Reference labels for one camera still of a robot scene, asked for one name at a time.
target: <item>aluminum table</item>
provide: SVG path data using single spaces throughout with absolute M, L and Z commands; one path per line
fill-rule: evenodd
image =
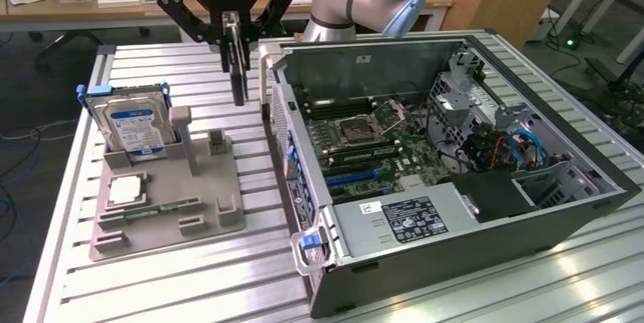
M 476 31 L 468 34 L 480 39 L 610 161 L 644 185 L 644 157 L 633 147 L 500 36 Z M 252 58 L 256 67 L 256 53 Z M 97 56 L 90 84 L 166 81 L 173 104 L 192 107 L 194 137 L 212 128 L 225 129 L 234 141 L 246 228 L 93 263 L 88 241 L 104 140 L 82 111 L 25 322 L 313 322 L 304 283 L 293 268 L 261 129 L 257 72 L 248 74 L 250 102 L 236 108 L 218 61 L 208 47 L 196 44 L 122 46 Z M 494 72 L 486 69 L 486 83 L 510 102 L 517 95 L 494 79 Z M 641 320 L 642 196 L 549 251 L 314 322 Z

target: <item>floor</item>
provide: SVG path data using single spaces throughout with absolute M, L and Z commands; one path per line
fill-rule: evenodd
M 552 7 L 561 11 L 569 2 L 570 0 L 553 0 Z M 584 17 L 594 2 L 596 0 L 585 0 L 574 20 L 578 21 Z M 594 45 L 581 45 L 574 55 L 581 59 L 597 57 L 618 73 L 624 66 L 614 63 L 613 59 L 641 26 L 644 26 L 644 15 L 616 4 L 596 27 Z M 574 26 L 569 26 L 561 38 L 565 38 L 574 29 Z M 178 42 L 178 32 L 174 27 L 154 27 L 150 31 L 148 38 L 138 35 L 137 29 L 105 29 L 96 31 L 96 35 L 105 44 L 112 45 Z M 33 69 L 30 58 L 57 35 L 57 32 L 45 32 L 45 39 L 40 43 L 33 43 L 26 33 L 14 33 L 10 41 L 0 47 L 0 132 L 6 132 L 16 127 L 36 126 L 77 118 L 80 105 L 73 91 L 76 86 L 85 84 L 89 79 L 96 47 L 84 39 L 74 40 L 52 56 L 50 74 L 40 75 Z M 6 40 L 8 37 L 8 34 L 0 35 L 1 40 Z M 552 72 L 561 66 L 574 63 L 570 57 L 556 53 L 538 42 L 529 43 L 522 52 L 545 72 Z M 584 66 L 564 70 L 557 77 L 585 87 L 596 82 L 584 74 Z M 640 66 L 633 80 L 638 84 L 644 82 L 644 65 Z M 70 123 L 49 128 L 42 132 L 42 137 L 65 135 L 73 131 L 73 127 Z M 9 142 L 13 141 L 0 140 L 0 171 L 9 168 L 24 156 L 21 153 L 25 153 L 8 149 Z M 33 142 L 32 139 L 25 139 L 12 145 L 29 148 Z M 14 322 L 22 319 L 70 144 L 72 138 L 42 141 L 38 146 L 38 163 L 33 171 L 8 186 L 14 203 L 22 212 L 24 225 L 29 233 L 26 234 L 20 229 L 20 225 L 16 225 L 8 238 L 0 241 L 0 257 L 2 257 L 0 281 L 16 272 L 25 257 L 29 257 L 28 236 L 30 236 L 33 248 L 28 264 L 18 271 L 17 277 L 5 285 L 0 285 L 0 322 Z M 20 171 L 5 176 L 2 181 L 10 180 L 29 167 L 30 163 L 24 164 Z M 9 222 L 9 217 L 0 219 L 0 234 L 6 230 Z

